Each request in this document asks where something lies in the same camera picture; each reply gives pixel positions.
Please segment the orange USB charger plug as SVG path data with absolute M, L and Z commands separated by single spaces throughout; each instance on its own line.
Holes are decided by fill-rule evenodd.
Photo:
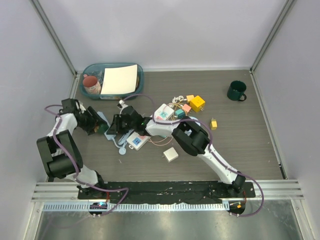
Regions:
M 186 101 L 189 103 L 190 101 L 192 101 L 195 98 L 194 95 L 187 95 L 186 96 Z

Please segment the yellow cube socket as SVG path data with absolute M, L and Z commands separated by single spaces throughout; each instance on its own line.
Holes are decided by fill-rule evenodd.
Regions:
M 205 104 L 206 104 L 206 102 L 199 95 L 195 96 L 189 102 L 191 109 L 196 113 L 202 111 L 205 107 Z

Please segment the pink plug adapter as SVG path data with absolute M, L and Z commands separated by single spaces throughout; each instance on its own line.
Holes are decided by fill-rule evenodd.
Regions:
M 182 106 L 182 110 L 185 112 L 186 115 L 191 111 L 191 109 L 192 108 L 188 104 L 184 104 Z

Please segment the light blue power strip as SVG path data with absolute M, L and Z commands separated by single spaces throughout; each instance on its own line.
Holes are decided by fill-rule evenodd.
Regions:
M 105 115 L 101 112 L 101 111 L 98 111 L 97 114 L 99 115 L 99 117 L 101 119 L 103 119 L 106 123 L 106 129 L 105 129 L 105 132 L 104 132 L 104 136 L 106 137 L 106 139 L 108 141 L 111 141 L 112 139 L 114 139 L 116 137 L 115 134 L 107 134 L 107 130 L 110 128 L 110 123 L 109 121 L 107 120 L 107 118 L 105 117 Z

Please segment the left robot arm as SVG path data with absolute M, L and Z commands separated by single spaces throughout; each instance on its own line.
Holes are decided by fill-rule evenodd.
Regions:
M 45 108 L 55 116 L 55 125 L 36 141 L 44 170 L 49 178 L 74 181 L 85 197 L 100 200 L 107 192 L 104 180 L 97 171 L 84 165 L 72 134 L 76 128 L 87 135 L 104 134 L 108 124 L 91 106 L 86 108 L 77 99 L 64 99 L 60 107 L 58 113 L 50 111 L 50 106 Z

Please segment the white charger block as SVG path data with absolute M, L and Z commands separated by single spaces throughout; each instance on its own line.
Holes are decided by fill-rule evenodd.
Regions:
M 167 160 L 167 162 L 170 163 L 173 160 L 177 159 L 179 157 L 179 154 L 174 147 L 171 147 L 163 152 L 163 156 Z

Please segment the dark green box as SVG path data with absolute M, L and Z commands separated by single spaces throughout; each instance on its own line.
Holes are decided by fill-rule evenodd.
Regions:
M 98 134 L 104 134 L 108 129 L 109 129 L 109 126 L 107 123 L 100 123 L 96 128 L 96 132 Z

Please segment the pale yellow USB charger plug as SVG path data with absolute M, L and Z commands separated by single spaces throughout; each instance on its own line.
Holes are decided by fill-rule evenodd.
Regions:
M 214 118 L 212 118 L 212 119 L 210 120 L 210 129 L 211 129 L 211 130 L 216 130 L 217 127 L 218 127 L 218 122 L 217 122 L 217 120 L 214 119 Z

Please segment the teal USB charger plug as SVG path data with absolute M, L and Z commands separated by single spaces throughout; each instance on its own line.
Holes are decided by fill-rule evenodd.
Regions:
M 175 117 L 178 118 L 178 119 L 182 119 L 183 117 L 186 116 L 186 113 L 183 109 L 178 109 L 174 112 L 175 114 Z

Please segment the white power strip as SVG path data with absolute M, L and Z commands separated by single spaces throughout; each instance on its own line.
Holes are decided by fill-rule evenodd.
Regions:
M 129 144 L 129 148 L 132 150 L 138 151 L 151 137 L 153 136 L 163 136 L 171 137 L 171 132 L 169 130 L 165 130 L 165 125 L 158 124 L 157 122 L 164 123 L 165 121 L 169 121 L 170 117 L 174 115 L 174 109 L 163 103 L 158 109 L 155 110 L 151 117 L 154 117 L 146 124 L 145 130 L 146 133 L 144 135 L 139 135 L 137 132 L 133 132 L 128 138 L 127 143 Z

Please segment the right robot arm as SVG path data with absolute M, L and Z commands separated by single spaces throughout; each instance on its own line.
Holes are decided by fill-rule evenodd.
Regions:
M 153 116 L 140 115 L 132 106 L 125 106 L 119 114 L 113 116 L 106 133 L 117 135 L 130 130 L 140 136 L 173 137 L 188 155 L 199 157 L 218 175 L 226 185 L 225 190 L 230 197 L 236 198 L 243 193 L 246 177 L 217 152 L 212 144 L 212 137 L 196 119 L 186 116 L 177 121 L 157 120 Z

